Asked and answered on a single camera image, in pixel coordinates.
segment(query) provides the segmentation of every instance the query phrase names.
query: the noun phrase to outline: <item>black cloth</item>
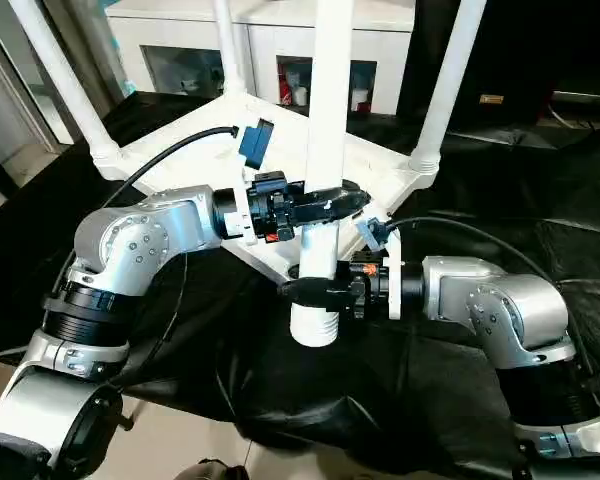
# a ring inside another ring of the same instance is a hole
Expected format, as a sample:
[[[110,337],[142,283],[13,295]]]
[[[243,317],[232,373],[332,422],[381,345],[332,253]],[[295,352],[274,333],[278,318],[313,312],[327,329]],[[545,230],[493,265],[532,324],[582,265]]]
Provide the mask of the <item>black cloth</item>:
[[[199,105],[135,94],[105,123],[124,145]],[[354,115],[348,128],[403,153],[414,144],[392,118]],[[0,351],[25,344],[39,325],[40,299],[76,226],[117,185],[78,143],[0,208]],[[121,204],[139,198],[131,189]],[[433,187],[413,193],[395,216],[421,213],[465,220],[536,260],[563,285],[600,365],[600,132],[554,150],[448,138]],[[439,226],[402,238],[407,259],[471,255],[527,271],[499,248]],[[417,316],[377,318],[342,322],[332,345],[305,348],[289,334],[289,306],[262,275],[223,249],[188,261],[178,328],[138,378],[134,369],[171,317],[182,257],[143,298],[124,372],[128,393],[232,421],[266,445],[322,442],[387,471],[461,466],[474,478],[506,477],[520,460],[495,373],[468,332]]]

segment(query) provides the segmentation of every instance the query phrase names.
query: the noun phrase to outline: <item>black wire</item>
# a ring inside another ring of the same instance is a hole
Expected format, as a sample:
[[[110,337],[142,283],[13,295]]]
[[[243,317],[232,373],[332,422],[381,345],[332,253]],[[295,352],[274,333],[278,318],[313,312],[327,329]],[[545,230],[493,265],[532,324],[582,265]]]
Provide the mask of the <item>black wire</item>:
[[[149,170],[151,170],[153,167],[155,167],[158,163],[162,162],[169,155],[176,152],[177,150],[180,150],[182,147],[189,145],[190,143],[193,143],[197,140],[201,140],[205,137],[210,137],[212,135],[218,135],[221,133],[229,133],[233,138],[236,138],[238,136],[238,130],[239,129],[236,126],[209,128],[207,130],[203,130],[202,132],[198,132],[198,133],[194,133],[193,135],[189,135],[188,137],[183,138],[179,142],[174,143],[169,148],[167,148],[166,150],[163,150],[158,155],[156,155],[151,160],[149,160],[147,163],[145,163],[138,170],[136,170],[129,178],[127,178],[124,181],[124,183],[122,185],[120,185],[120,187],[115,192],[113,192],[113,194],[107,200],[105,200],[105,202],[100,206],[100,208],[106,208],[109,205],[111,205],[111,203],[113,203],[113,201],[116,198],[118,198],[118,196],[120,196],[120,194],[122,192],[124,192],[128,187],[130,187],[135,182],[137,182],[140,179],[140,177],[142,177],[145,173],[147,173]],[[58,296],[58,292],[60,291],[62,281],[64,280],[64,274],[67,271],[67,269],[69,268],[69,265],[71,265],[71,263],[73,262],[74,257],[75,257],[75,250],[71,249],[71,251],[69,252],[69,255],[67,255],[67,258],[64,260],[62,267],[60,267],[58,276],[56,277],[55,281],[53,282],[53,287],[51,288],[51,297]],[[49,312],[47,310],[45,310],[44,315],[42,317],[43,324],[47,321],[48,316],[49,316]]]
[[[467,225],[466,223],[458,222],[457,220],[451,220],[449,218],[442,217],[430,217],[430,216],[422,216],[422,217],[408,217],[401,218],[399,220],[392,220],[387,222],[387,232],[391,232],[398,228],[400,225],[404,224],[415,224],[415,223],[438,223],[442,225],[451,226],[457,228],[459,230],[464,230],[466,232],[470,232],[478,237],[484,238],[499,247],[503,250],[506,250],[508,253],[518,258],[524,264],[526,264],[533,272],[539,277],[543,278],[547,282],[551,283],[556,290],[560,291],[559,285],[557,285],[553,279],[549,276],[547,272],[545,272],[536,262],[531,260],[528,256],[522,253],[520,250],[515,248],[513,245],[501,240],[500,238],[491,235],[490,233],[485,232],[484,230],[480,230],[471,225]],[[580,354],[580,360],[582,362],[582,366],[590,379],[599,378],[598,373],[593,368],[593,364],[591,363],[591,359],[589,358],[589,354],[587,352],[584,339],[582,338],[582,331],[580,329],[579,321],[576,317],[571,313],[569,306],[567,305],[567,315],[569,319],[569,334],[574,340],[576,350]],[[600,386],[598,388],[592,389],[594,396],[597,398],[598,403],[600,404]]]
[[[162,345],[164,345],[165,342],[168,342],[171,340],[171,336],[173,335],[173,331],[175,330],[175,327],[177,325],[176,320],[178,319],[178,316],[180,315],[180,307],[182,306],[182,298],[184,297],[184,287],[187,283],[187,277],[189,274],[189,256],[185,253],[183,255],[183,257],[184,257],[184,265],[182,268],[182,280],[180,281],[180,292],[178,293],[178,299],[176,300],[176,305],[175,305],[175,308],[173,309],[173,315],[171,316],[171,320],[169,320],[169,323],[167,324],[167,327],[165,328],[162,336],[158,340],[156,340],[156,342],[153,344],[153,347],[151,347],[151,350],[149,350],[149,353],[147,354],[147,356],[144,357],[144,360],[142,360],[142,363],[138,366],[136,371],[133,373],[133,378],[135,378],[135,379],[139,380],[142,378],[142,374],[144,373],[144,370],[146,370],[146,368],[151,364],[153,359],[156,357],[156,355],[162,348]],[[112,385],[114,385],[115,380],[112,380],[110,383]],[[119,392],[122,392],[123,388],[124,387],[122,385],[119,385],[117,387],[117,390]]]

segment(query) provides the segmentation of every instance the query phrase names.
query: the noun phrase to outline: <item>blue clip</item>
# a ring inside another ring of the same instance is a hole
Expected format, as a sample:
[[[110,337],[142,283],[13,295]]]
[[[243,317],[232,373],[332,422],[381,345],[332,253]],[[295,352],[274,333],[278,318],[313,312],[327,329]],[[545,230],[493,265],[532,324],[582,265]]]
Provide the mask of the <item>blue clip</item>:
[[[247,167],[260,170],[272,133],[273,123],[263,119],[260,119],[256,128],[246,128],[238,152],[247,158]]]

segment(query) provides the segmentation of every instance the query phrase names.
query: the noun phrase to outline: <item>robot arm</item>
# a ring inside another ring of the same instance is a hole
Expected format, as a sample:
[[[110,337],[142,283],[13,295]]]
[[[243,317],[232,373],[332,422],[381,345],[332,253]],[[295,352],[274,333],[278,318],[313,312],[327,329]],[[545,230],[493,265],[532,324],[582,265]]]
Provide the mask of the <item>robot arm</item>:
[[[235,191],[195,186],[91,213],[75,235],[76,259],[0,398],[0,480],[84,478],[104,459],[121,415],[119,388],[135,305],[174,256],[242,236]],[[304,194],[282,172],[246,190],[254,234],[290,240],[294,228],[356,213],[369,195],[352,182]]]
[[[567,333],[567,306],[556,288],[538,276],[508,274],[477,258],[401,262],[391,236],[378,235],[384,224],[360,223],[368,246],[380,252],[386,245],[397,262],[357,252],[351,261],[340,262],[336,280],[301,278],[282,285],[280,293],[307,306],[349,311],[358,319],[387,305],[389,317],[398,319],[391,305],[401,304],[403,311],[421,310],[431,321],[463,325],[475,333],[496,370],[514,435],[528,458],[515,475],[600,478],[600,406],[583,386]]]

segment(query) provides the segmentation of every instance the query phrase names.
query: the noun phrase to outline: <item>cabinet door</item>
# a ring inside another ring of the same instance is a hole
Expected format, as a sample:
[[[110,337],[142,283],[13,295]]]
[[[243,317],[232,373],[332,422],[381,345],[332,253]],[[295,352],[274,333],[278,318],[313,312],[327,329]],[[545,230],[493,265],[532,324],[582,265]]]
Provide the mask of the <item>cabinet door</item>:
[[[110,17],[127,78],[146,92],[208,98],[222,92],[224,73],[214,22]],[[238,68],[247,91],[256,93],[249,36],[234,25]]]
[[[280,103],[279,72],[292,82],[309,91],[304,85],[310,78],[313,57],[314,29],[300,27],[249,26],[251,58],[258,96],[272,103]],[[407,61],[408,32],[354,30],[352,34],[352,107],[360,100],[359,94],[368,93],[367,102],[374,113],[396,113],[402,75]]]

